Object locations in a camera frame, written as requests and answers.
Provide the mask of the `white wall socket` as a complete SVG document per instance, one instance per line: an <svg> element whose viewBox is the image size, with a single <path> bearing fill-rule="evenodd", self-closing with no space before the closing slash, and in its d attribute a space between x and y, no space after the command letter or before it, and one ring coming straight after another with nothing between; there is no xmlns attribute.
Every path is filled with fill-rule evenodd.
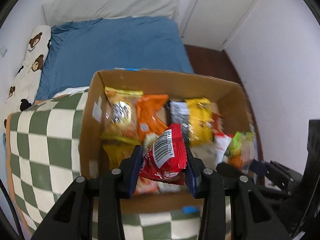
<svg viewBox="0 0 320 240"><path fill-rule="evenodd" d="M3 46L1 47L1 49L0 49L0 55L1 55L1 57L4 57L4 56L6 55L6 53L7 53L7 51L8 51L8 49L7 49L6 45L3 45Z"/></svg>

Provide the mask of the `silver white wafer packet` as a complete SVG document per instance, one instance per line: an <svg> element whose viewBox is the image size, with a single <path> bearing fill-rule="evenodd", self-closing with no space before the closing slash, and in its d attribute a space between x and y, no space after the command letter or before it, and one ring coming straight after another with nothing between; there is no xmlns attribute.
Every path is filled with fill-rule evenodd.
<svg viewBox="0 0 320 240"><path fill-rule="evenodd" d="M190 148L193 156L199 158L204 163L205 167L216 170L216 149L214 144L203 144Z"/></svg>

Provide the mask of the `white door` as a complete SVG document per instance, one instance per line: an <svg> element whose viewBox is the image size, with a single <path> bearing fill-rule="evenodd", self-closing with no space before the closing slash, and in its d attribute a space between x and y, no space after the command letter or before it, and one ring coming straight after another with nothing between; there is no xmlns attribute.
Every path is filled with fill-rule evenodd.
<svg viewBox="0 0 320 240"><path fill-rule="evenodd" d="M183 43L222 51L258 0L191 0L180 25Z"/></svg>

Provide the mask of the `black snack packet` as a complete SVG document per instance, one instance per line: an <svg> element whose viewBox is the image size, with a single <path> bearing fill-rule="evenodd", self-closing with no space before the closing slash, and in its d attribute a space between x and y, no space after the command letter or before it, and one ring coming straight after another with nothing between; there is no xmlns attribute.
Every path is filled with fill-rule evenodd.
<svg viewBox="0 0 320 240"><path fill-rule="evenodd" d="M181 125L181 132L185 143L189 143L189 108L185 101L169 101L169 112L172 123Z"/></svg>

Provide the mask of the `blue bed sheet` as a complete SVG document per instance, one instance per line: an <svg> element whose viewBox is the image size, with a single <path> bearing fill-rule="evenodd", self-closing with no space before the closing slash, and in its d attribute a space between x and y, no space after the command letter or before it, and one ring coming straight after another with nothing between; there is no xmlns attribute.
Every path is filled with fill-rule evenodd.
<svg viewBox="0 0 320 240"><path fill-rule="evenodd" d="M167 17L68 22L51 29L36 100L86 87L100 70L152 69L192 73L176 23Z"/></svg>

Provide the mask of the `yellow clear cookie packet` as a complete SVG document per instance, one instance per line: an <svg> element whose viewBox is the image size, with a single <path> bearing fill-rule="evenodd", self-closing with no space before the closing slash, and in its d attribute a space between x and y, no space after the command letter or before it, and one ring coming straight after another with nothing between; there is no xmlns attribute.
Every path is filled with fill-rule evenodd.
<svg viewBox="0 0 320 240"><path fill-rule="evenodd" d="M123 90L105 87L110 105L106 113L105 129L101 138L140 143L137 125L137 103L144 95L141 90Z"/></svg>

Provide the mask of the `green white snack packet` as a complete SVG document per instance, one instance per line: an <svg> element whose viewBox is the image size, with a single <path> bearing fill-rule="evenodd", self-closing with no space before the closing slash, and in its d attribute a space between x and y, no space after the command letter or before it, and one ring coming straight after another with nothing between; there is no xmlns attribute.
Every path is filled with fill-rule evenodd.
<svg viewBox="0 0 320 240"><path fill-rule="evenodd" d="M255 156L254 140L255 134L252 132L236 132L234 135L215 133L216 164L227 163L241 171L248 171Z"/></svg>

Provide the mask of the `panda orange snack bag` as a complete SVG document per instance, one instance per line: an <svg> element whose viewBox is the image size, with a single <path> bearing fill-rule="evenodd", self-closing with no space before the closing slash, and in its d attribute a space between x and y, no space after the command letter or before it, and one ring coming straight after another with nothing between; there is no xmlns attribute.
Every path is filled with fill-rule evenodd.
<svg viewBox="0 0 320 240"><path fill-rule="evenodd" d="M147 178L138 177L134 195L154 194L159 193L158 184L156 181Z"/></svg>

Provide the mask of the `orange snack packet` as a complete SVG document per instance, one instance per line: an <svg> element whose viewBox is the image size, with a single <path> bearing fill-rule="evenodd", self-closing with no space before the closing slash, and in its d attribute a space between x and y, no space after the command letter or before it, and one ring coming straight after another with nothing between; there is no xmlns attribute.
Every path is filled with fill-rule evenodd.
<svg viewBox="0 0 320 240"><path fill-rule="evenodd" d="M167 125L157 116L157 112L169 100L167 94L144 95L137 104L137 127L140 141L144 141L149 133L161 135Z"/></svg>

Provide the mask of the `red barcode snack packet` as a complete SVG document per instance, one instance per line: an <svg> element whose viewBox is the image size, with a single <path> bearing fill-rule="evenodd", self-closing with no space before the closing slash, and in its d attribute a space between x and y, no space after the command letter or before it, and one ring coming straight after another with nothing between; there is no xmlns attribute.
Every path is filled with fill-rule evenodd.
<svg viewBox="0 0 320 240"><path fill-rule="evenodd" d="M187 166L181 125L172 123L143 157L139 176L167 184L184 185Z"/></svg>

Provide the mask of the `brown red snack packet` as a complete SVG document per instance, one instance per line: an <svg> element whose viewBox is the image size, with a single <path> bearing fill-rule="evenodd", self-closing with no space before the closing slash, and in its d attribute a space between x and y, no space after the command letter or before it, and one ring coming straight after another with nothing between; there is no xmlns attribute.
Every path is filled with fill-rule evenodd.
<svg viewBox="0 0 320 240"><path fill-rule="evenodd" d="M214 134L223 133L223 118L219 113L212 112L211 118L212 132Z"/></svg>

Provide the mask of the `yellow small snack packet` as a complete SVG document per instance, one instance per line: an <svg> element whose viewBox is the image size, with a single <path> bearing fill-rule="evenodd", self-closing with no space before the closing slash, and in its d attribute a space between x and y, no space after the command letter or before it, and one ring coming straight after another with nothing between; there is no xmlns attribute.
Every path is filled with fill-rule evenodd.
<svg viewBox="0 0 320 240"><path fill-rule="evenodd" d="M120 141L105 141L102 144L110 161L110 169L118 168L124 159L130 158L135 148L134 144Z"/></svg>

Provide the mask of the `green white checkered mat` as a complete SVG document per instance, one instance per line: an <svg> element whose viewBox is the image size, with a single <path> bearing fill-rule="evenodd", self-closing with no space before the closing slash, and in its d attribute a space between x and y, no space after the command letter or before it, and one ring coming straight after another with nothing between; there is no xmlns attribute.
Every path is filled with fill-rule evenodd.
<svg viewBox="0 0 320 240"><path fill-rule="evenodd" d="M51 99L11 115L7 124L9 177L17 209L35 232L80 174L80 128L88 92ZM123 215L127 239L197 239L202 209Z"/></svg>

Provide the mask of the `bear print pillow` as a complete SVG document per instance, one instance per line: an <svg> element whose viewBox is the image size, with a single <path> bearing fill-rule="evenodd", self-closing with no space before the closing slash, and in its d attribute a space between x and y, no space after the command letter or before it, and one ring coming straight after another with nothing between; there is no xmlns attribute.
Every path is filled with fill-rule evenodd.
<svg viewBox="0 0 320 240"><path fill-rule="evenodd" d="M1 121L4 127L11 113L21 112L34 103L48 56L50 39L50 26L39 25L34 29L28 42L25 59L10 86L8 98L2 108Z"/></svg>

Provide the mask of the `yellow long snack packet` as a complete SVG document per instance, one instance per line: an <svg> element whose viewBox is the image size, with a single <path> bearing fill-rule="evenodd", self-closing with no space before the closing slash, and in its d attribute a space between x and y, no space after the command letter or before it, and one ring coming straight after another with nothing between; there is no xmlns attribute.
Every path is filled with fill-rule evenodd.
<svg viewBox="0 0 320 240"><path fill-rule="evenodd" d="M188 137L190 147L213 142L211 101L207 98L198 98L188 99L185 102L189 110Z"/></svg>

